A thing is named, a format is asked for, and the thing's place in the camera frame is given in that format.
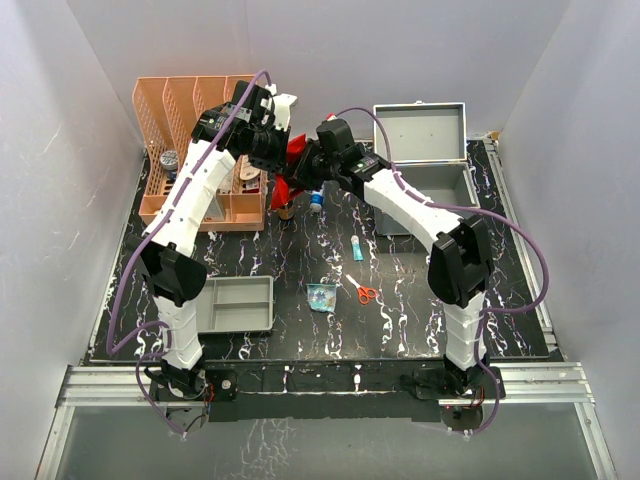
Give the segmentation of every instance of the white wall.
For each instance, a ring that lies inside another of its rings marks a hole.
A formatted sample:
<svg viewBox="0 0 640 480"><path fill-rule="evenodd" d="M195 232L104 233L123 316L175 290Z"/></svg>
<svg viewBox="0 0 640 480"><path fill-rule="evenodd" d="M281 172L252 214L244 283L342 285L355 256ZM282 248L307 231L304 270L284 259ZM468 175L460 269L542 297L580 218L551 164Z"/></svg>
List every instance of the white wall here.
<svg viewBox="0 0 640 480"><path fill-rule="evenodd" d="M640 4L576 0L500 136L546 252L562 349L583 362L620 478L640 472Z"/></svg>
<svg viewBox="0 0 640 480"><path fill-rule="evenodd" d="M86 348L141 145L63 0L0 10L0 476L22 480Z"/></svg>
<svg viewBox="0 0 640 480"><path fill-rule="evenodd" d="M68 0L125 108L139 76L267 68L294 129L375 103L463 101L500 130L568 0ZM358 135L369 119L354 115Z"/></svg>

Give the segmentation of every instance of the small bottle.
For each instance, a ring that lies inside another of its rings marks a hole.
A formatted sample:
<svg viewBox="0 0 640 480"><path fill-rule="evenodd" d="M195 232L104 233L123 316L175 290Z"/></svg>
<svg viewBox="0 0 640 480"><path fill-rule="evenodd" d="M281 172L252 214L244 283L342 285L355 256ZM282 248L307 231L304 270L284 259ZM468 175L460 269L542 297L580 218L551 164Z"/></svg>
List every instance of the small bottle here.
<svg viewBox="0 0 640 480"><path fill-rule="evenodd" d="M309 208L313 213L320 213L322 211L322 204L324 203L324 184L320 187L320 190L314 190L311 192L311 201L309 202Z"/></svg>
<svg viewBox="0 0 640 480"><path fill-rule="evenodd" d="M293 200L287 203L284 207L278 209L278 216L283 222L289 222L293 219Z"/></svg>
<svg viewBox="0 0 640 480"><path fill-rule="evenodd" d="M160 164L166 170L169 180L175 182L178 175L178 152L175 150L165 151L160 155Z"/></svg>

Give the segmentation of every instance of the open metal box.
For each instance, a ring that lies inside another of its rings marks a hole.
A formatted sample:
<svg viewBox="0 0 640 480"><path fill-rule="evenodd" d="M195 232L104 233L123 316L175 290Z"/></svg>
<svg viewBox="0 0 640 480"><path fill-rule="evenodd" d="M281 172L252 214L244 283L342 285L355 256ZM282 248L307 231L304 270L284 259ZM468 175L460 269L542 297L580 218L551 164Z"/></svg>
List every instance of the open metal box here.
<svg viewBox="0 0 640 480"><path fill-rule="evenodd" d="M438 203L479 205L466 162L464 103L375 105L373 111L384 125L392 160L405 181ZM386 157L384 139L375 124L373 148ZM378 209L375 222L378 235L408 234Z"/></svg>
<svg viewBox="0 0 640 480"><path fill-rule="evenodd" d="M398 163L402 178L436 203L478 207L478 196L466 162ZM463 217L470 214L456 212ZM409 232L389 215L375 209L377 235L408 235Z"/></svg>

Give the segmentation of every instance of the cable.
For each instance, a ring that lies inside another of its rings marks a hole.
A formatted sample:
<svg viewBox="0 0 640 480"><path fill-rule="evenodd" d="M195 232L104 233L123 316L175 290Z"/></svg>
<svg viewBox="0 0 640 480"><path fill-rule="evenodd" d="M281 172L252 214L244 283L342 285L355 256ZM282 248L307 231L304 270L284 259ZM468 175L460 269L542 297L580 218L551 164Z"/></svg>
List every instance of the cable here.
<svg viewBox="0 0 640 480"><path fill-rule="evenodd" d="M267 79L267 83L269 85L271 85L271 76L269 75L269 72L267 72L265 69L262 69L258 73L255 74L255 76L249 82L249 85L247 85L247 88L245 89L244 93L240 97L240 100L238 101L237 105L232 110L231 115L229 115L229 117L225 120L225 122L222 125L222 128L220 129L218 134L214 137L214 139L212 140L211 144L207 147L207 149L204 151L204 153L202 154L200 159L196 162L196 164L191 169L191 172L190 172L191 175L194 175L198 171L198 169L202 166L202 164L205 162L207 157L211 154L213 149L216 147L216 145L218 144L220 139L223 137L223 135L229 129L229 126L233 122L233 119L236 117L236 115L238 114L238 112L242 108L242 105L244 105L244 102L249 97L249 94L251 93L251 90L253 90L253 87L255 86L255 84L258 82L258 79L262 75L264 75L265 78ZM180 189L176 193L176 196L173 199L172 208L169 208L167 210L167 213L160 220L160 222L158 223L156 228L154 228L142 240L142 242L140 242L140 245L138 245L138 248L136 248L134 250L133 254L131 255L131 258L129 259L129 261L127 262L127 265L125 266L124 272L123 272L123 274L121 276L121 279L120 279L120 284L118 285L118 290L116 292L116 297L115 297L115 300L113 302L113 308L111 309L111 317L109 318L109 328L107 330L107 345L106 345L107 354L109 356L113 356L116 353L118 353L120 351L120 349L122 347L124 347L140 331L146 330L147 328L150 328L150 327L166 328L167 329L167 343L169 344L169 346L171 345L171 332L169 330L169 325L167 325L165 322L162 322L160 320L155 320L155 321L143 323L139 327L136 327L131 332L129 332L129 334L127 336L125 336L120 341L120 343L118 343L117 345L113 345L113 343L114 343L114 337L115 337L116 319L118 318L118 314L120 312L120 304L122 303L122 297L124 295L124 288L125 288L125 286L127 284L127 281L129 279L129 277L131 276L131 272L133 271L133 266L135 265L136 260L138 259L138 257L140 256L140 254L142 253L144 248L149 244L149 242L151 242L151 240L153 240L153 238L160 231L160 229L162 229L162 227L164 227L169 222L169 220L171 220L171 216L173 215L173 212L174 212L174 210L175 210L175 208L176 208L176 206L178 204L178 201L180 200L180 198L182 197L182 195L184 194L185 190L187 189L187 187L189 186L190 183L191 183L191 178L186 178L185 181L180 186ZM162 412L160 407L158 407L158 405L153 401L151 396L147 393L147 391L144 388L144 385L142 384L142 380L140 379L140 366L142 365L143 361L144 360L150 360L150 359L162 358L164 355L166 355L166 353L167 352L147 353L145 355L142 355L140 357L140 359L138 360L138 362L136 363L136 370L135 370L136 380L138 382L138 386L140 387L140 391L142 392L142 395L147 400L147 402L149 402L149 405L151 405L151 407L158 413L158 415L160 415L167 422L167 424L169 425L169 427L171 427L172 430L180 433L183 437L185 437L186 434L187 434L187 431L182 429L180 426L176 425L174 422L172 422L169 418L167 418L165 416L165 414Z"/></svg>
<svg viewBox="0 0 640 480"><path fill-rule="evenodd" d="M194 418L193 420L191 420L191 423L187 426L187 428L184 429L185 432L189 433L189 430L191 429L191 427L193 427L193 425L200 420L201 418L206 417L207 414L203 413L202 415L198 415L196 418Z"/></svg>
<svg viewBox="0 0 640 480"><path fill-rule="evenodd" d="M536 256L538 257L538 261L540 262L540 266L542 267L542 288L540 289L540 293L538 294L538 296L530 304L525 305L523 307L518 307L518 308L492 308L492 307L487 307L487 308L484 308L484 309L482 309L480 311L480 321L478 322L478 330L476 331L476 337L475 337L476 341L473 344L473 356L474 356L474 359L475 359L476 363L480 366L480 368L489 376L489 378L491 378L491 380L493 382L493 385L495 387L495 391L496 391L496 400L495 400L495 404L494 404L493 410L491 411L491 415L489 415L489 418L487 419L486 422L484 422L476 430L474 430L474 433L480 433L483 430L485 430L489 425L491 425L491 423L495 419L496 415L498 414L498 408L500 406L500 385L498 384L498 379L493 374L491 369L489 367L487 367L484 363L482 363L482 361L480 359L480 352L479 352L480 342L478 340L481 338L482 333L484 332L484 329L486 327L486 323L488 321L487 314L488 313L507 313L507 314L527 313L527 312L530 312L530 311L534 310L538 305L540 305L540 303L542 303L542 301L544 300L544 297L547 295L547 291L549 290L549 267L547 266L547 261L544 258L544 255L542 254L542 251L540 250L538 245L533 240L533 238L531 238L518 225L513 223L508 218L505 218L502 215L498 215L497 213L491 212L489 210L485 210L483 208L461 207L461 206L457 206L457 205L442 205L442 204L439 204L439 203L432 202L431 199L427 199L427 198L425 198L424 196L422 196L420 194L417 194L417 193L412 192L411 190L408 190L407 189L407 185L404 183L404 180L402 179L402 174L398 171L398 168L396 167L395 162L391 159L391 147L390 147L390 144L389 144L389 137L387 136L387 132L385 131L384 126L382 125L382 122L380 121L380 119L378 117L376 117L376 115L371 110L369 110L367 108L362 108L362 107L347 108L347 109L342 110L341 112L337 113L336 116L340 116L343 113L346 113L346 112L349 112L349 111L352 111L352 110L359 110L359 111L367 113L374 120L374 122L376 122L376 124L378 125L378 128L380 129L380 132L382 133L382 137L384 138L385 147L386 147L386 150L387 150L387 160L391 164L391 169L393 171L393 178L395 179L396 183L398 184L398 187L400 187L400 189L404 193L406 193L413 200L415 200L415 201L417 201L417 202L419 202L419 203L421 203L421 204L423 204L425 206L429 206L431 208L439 208L439 209L443 209L443 210L452 210L452 211L459 211L459 212L476 213L476 214L480 214L480 215L485 215L487 217L491 217L494 220L498 220L498 221L504 223L506 226L508 226L509 228L514 230L515 232L517 232L531 246L531 248L535 252Z"/></svg>

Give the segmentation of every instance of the gray metal box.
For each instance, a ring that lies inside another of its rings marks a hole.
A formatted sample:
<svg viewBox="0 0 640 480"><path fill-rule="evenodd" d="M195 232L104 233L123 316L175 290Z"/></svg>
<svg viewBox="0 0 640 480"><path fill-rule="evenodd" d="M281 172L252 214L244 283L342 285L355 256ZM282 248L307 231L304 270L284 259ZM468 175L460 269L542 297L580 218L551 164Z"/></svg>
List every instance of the gray metal box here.
<svg viewBox="0 0 640 480"><path fill-rule="evenodd" d="M434 202L463 207L477 207L478 196L467 162L399 163L402 178ZM458 213L463 217L470 214ZM409 232L389 215L375 209L377 235L408 235Z"/></svg>
<svg viewBox="0 0 640 480"><path fill-rule="evenodd" d="M464 103L375 105L373 111L385 127L392 160L405 181L438 203L479 205L466 163ZM386 157L384 139L375 124L373 149ZM378 209L375 222L378 235L409 233Z"/></svg>
<svg viewBox="0 0 640 480"><path fill-rule="evenodd" d="M214 277L196 298L198 333L261 332L273 327L273 277Z"/></svg>
<svg viewBox="0 0 640 480"><path fill-rule="evenodd" d="M374 105L391 143L393 161L464 161L467 122L464 103ZM373 151L386 156L384 139L374 124Z"/></svg>

